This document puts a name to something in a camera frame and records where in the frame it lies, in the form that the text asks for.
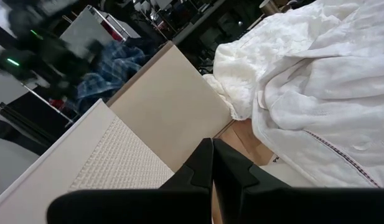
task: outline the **white bedsheet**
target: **white bedsheet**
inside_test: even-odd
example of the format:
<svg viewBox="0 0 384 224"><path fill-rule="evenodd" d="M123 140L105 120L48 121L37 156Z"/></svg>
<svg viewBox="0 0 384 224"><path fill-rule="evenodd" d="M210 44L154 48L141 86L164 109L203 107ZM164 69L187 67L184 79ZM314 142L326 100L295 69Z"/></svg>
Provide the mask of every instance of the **white bedsheet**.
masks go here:
<svg viewBox="0 0 384 224"><path fill-rule="evenodd" d="M271 16L221 45L205 79L311 182L384 187L384 0Z"/></svg>

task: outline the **rumpled white fabric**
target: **rumpled white fabric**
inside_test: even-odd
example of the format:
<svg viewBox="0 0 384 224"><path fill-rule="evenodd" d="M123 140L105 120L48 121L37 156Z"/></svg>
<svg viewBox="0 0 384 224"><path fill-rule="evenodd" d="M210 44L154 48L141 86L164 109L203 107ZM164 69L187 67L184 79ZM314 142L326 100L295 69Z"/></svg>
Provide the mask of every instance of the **rumpled white fabric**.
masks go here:
<svg viewBox="0 0 384 224"><path fill-rule="evenodd" d="M318 0L221 45L205 79L318 186L384 187L384 0Z"/></svg>

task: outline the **blue plaid fabric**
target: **blue plaid fabric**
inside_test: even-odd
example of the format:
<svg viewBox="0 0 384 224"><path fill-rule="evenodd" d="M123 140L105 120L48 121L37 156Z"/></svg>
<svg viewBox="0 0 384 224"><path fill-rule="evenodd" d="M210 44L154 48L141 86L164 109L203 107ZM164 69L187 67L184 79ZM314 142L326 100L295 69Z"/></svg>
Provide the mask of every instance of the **blue plaid fabric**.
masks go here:
<svg viewBox="0 0 384 224"><path fill-rule="evenodd" d="M95 72L87 73L77 88L77 102L71 109L84 113L99 98L108 101L151 58L126 42L110 42L102 51Z"/></svg>

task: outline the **green led light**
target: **green led light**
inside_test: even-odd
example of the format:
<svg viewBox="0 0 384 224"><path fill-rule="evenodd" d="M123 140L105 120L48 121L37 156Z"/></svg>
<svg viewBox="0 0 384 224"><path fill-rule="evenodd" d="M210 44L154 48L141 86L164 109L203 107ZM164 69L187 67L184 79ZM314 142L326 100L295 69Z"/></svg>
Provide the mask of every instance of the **green led light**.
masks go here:
<svg viewBox="0 0 384 224"><path fill-rule="evenodd" d="M38 33L36 33L34 30L30 30L36 37L38 37L38 39L40 40L43 40L44 38L41 37L40 35L38 35Z"/></svg>
<svg viewBox="0 0 384 224"><path fill-rule="evenodd" d="M20 65L19 63L13 61L13 60L10 59L10 58L8 58L7 61L8 61L8 62L11 62L12 64L14 64L14 65L16 65L16 66L19 66L19 65Z"/></svg>

